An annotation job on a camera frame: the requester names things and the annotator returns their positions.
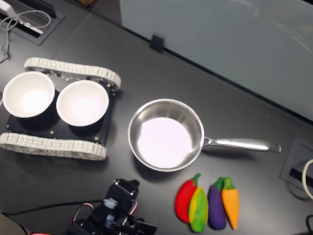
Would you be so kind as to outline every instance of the white bowl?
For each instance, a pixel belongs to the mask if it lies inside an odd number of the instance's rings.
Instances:
[[[100,84],[82,80],[65,87],[57,100],[60,118],[72,126],[88,126],[107,111],[109,96]]]
[[[11,79],[3,91],[3,105],[18,118],[43,113],[54,98],[51,79],[41,72],[23,72]]]

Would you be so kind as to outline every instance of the toy vegetable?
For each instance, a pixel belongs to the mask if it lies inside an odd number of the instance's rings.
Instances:
[[[226,227],[226,216],[224,213],[222,202],[222,186],[223,178],[211,185],[208,201],[209,201],[209,223],[213,229],[221,230]]]
[[[202,232],[207,224],[209,204],[203,188],[199,187],[192,195],[189,205],[189,222],[191,229]]]
[[[239,217],[239,196],[238,191],[232,184],[231,178],[226,177],[223,180],[222,199],[224,208],[233,230],[237,229],[237,222]]]
[[[198,173],[197,175],[195,175],[194,178],[192,178],[191,180],[187,180],[185,183],[183,183],[182,186],[180,186],[178,193],[176,195],[175,211],[177,217],[185,223],[189,223],[188,205],[192,195],[197,189],[198,178],[200,176],[201,175]]]

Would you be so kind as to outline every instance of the toy pepper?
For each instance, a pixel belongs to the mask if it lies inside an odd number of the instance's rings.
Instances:
[[[189,222],[191,229],[202,232],[207,225],[209,204],[203,188],[199,187],[192,195],[189,205]]]
[[[191,200],[192,195],[197,189],[198,179],[201,175],[198,173],[194,178],[187,180],[185,183],[180,186],[176,199],[175,199],[175,211],[177,217],[185,222],[189,223],[188,218],[188,206]]]

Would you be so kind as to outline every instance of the table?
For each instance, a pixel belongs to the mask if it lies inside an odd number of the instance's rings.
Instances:
[[[205,191],[219,177],[232,177],[240,195],[238,234],[295,235],[306,231],[305,217],[312,213],[313,202],[295,198],[279,174],[295,135],[313,140],[311,125],[172,55],[151,50],[146,42],[96,15],[89,15],[56,53],[39,51],[46,58],[102,66],[121,76],[122,90],[116,99],[106,144],[108,158],[88,162],[26,156],[0,149],[1,210],[14,212],[53,203],[100,199],[116,178],[137,179],[140,187],[134,215],[156,225],[158,235],[191,234],[188,226],[176,218],[173,202],[179,186],[199,172],[199,185]],[[150,170],[132,155],[127,127],[141,105],[157,98],[188,104],[199,115],[209,137],[275,141],[282,145],[282,152],[211,149],[183,170]],[[8,113],[0,107],[1,132],[5,131],[7,118]],[[57,235],[69,227],[76,208],[56,208],[15,218],[31,231]],[[234,234],[229,225],[222,233]],[[202,234],[221,232],[206,228]]]

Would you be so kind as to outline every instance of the orange carrot toy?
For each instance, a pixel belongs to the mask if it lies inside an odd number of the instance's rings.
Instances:
[[[237,229],[238,217],[239,217],[239,196],[238,191],[233,186],[230,177],[226,177],[223,180],[222,200],[223,205],[233,230]]]

